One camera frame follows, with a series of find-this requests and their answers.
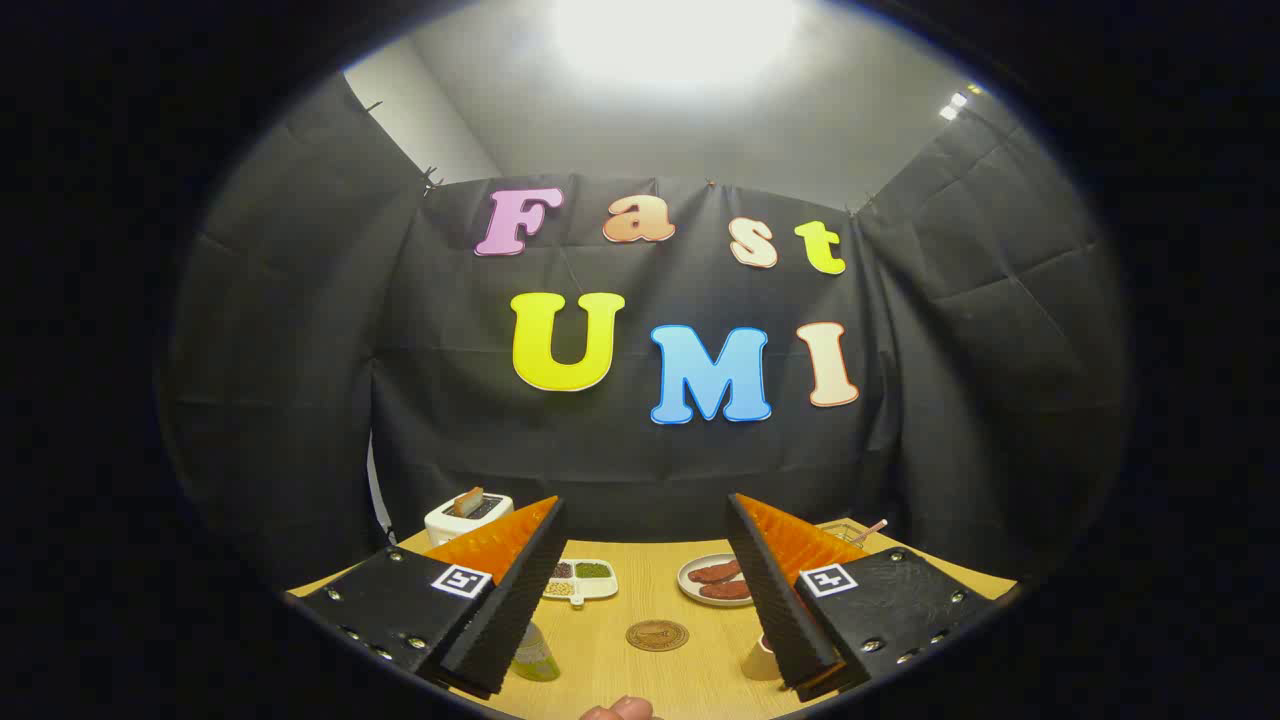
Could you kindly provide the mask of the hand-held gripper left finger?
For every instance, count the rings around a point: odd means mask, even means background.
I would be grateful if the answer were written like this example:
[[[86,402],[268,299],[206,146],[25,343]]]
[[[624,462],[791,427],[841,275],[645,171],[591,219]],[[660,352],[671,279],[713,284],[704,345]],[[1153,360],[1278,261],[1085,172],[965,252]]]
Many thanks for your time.
[[[425,552],[390,546],[294,606],[380,664],[486,700],[561,560],[564,521],[552,496]]]

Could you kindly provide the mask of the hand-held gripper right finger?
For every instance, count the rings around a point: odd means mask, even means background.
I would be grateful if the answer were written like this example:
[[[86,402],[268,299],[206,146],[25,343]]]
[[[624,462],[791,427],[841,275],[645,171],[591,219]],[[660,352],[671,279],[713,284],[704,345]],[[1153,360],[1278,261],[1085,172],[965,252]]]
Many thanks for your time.
[[[909,547],[865,551],[746,495],[726,530],[783,685],[800,701],[881,682],[1005,606]]]

